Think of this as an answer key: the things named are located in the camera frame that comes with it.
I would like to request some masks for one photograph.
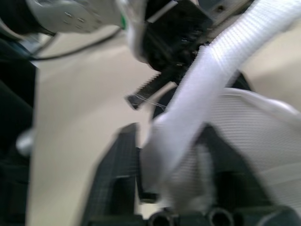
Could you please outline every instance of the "white fabric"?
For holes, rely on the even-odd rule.
[[[209,123],[251,164],[274,201],[301,215],[301,114],[253,92],[224,89]],[[214,204],[210,157],[193,147],[159,186],[162,206],[207,211]]]
[[[226,89],[210,121],[248,158],[275,201],[301,214],[301,114],[258,94]]]
[[[156,190],[179,166],[204,122],[210,119],[213,104],[234,78],[235,71],[300,16],[301,0],[256,1],[230,28],[199,52],[167,112],[154,121],[143,148],[141,162],[146,190]]]

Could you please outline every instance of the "beige floor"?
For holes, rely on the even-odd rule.
[[[46,54],[82,46],[114,29],[64,35]],[[144,140],[151,106],[133,111],[124,96],[155,72],[132,57],[122,35],[104,47],[39,67],[27,223],[74,226],[79,223],[91,174],[117,129],[138,122],[140,144]],[[301,110],[301,26],[279,35],[243,71],[257,92]],[[154,210],[144,206],[138,211],[148,216]]]

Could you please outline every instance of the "cable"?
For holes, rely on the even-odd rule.
[[[60,58],[63,58],[63,57],[68,57],[68,56],[71,56],[73,54],[77,54],[79,52],[82,52],[86,49],[92,48],[94,46],[102,45],[105,42],[115,38],[121,31],[122,31],[122,29],[119,28],[113,34],[109,35],[108,37],[106,37],[104,39],[101,39],[99,41],[96,41],[94,43],[91,43],[89,45],[86,45],[84,47],[78,48],[76,50],[73,50],[73,51],[70,51],[70,52],[67,52],[67,53],[62,53],[62,54],[58,54],[58,55],[55,55],[55,56],[41,57],[41,58],[30,56],[29,58],[27,58],[27,60],[29,60],[29,61],[44,61],[44,60],[54,60],[54,59],[60,59]]]
[[[44,51],[48,46],[50,46],[54,40],[56,40],[58,37],[57,34],[54,34],[53,36],[51,36],[44,45],[41,45],[40,47],[38,47],[36,50],[34,50],[33,52],[30,53],[31,56],[37,55],[40,52]]]
[[[93,42],[89,45],[86,45],[84,47],[81,47],[79,49],[67,52],[67,53],[62,53],[62,54],[58,54],[58,55],[54,55],[54,56],[48,56],[48,57],[34,57],[34,56],[28,56],[25,58],[0,58],[0,62],[11,62],[11,61],[44,61],[44,60],[54,60],[54,59],[60,59],[60,58],[64,58],[64,57],[68,57],[71,56],[73,54],[77,54],[79,52],[82,52],[86,49],[98,46],[98,45],[102,45],[104,43],[106,43],[107,41],[110,41],[111,39],[115,38],[120,32],[122,31],[121,28],[119,28],[118,30],[116,30],[115,32],[113,32],[111,35],[107,36],[104,39],[101,39],[99,41]]]

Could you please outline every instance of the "white mesh fabric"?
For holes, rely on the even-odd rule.
[[[275,201],[301,214],[300,114],[252,92],[226,89],[211,122],[248,158]]]
[[[192,148],[171,177],[161,185],[161,205],[172,207],[176,212],[206,212],[214,203],[212,172],[207,148],[202,145]]]

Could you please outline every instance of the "green marking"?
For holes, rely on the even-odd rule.
[[[127,22],[124,16],[121,16],[121,28],[125,30],[127,28]]]

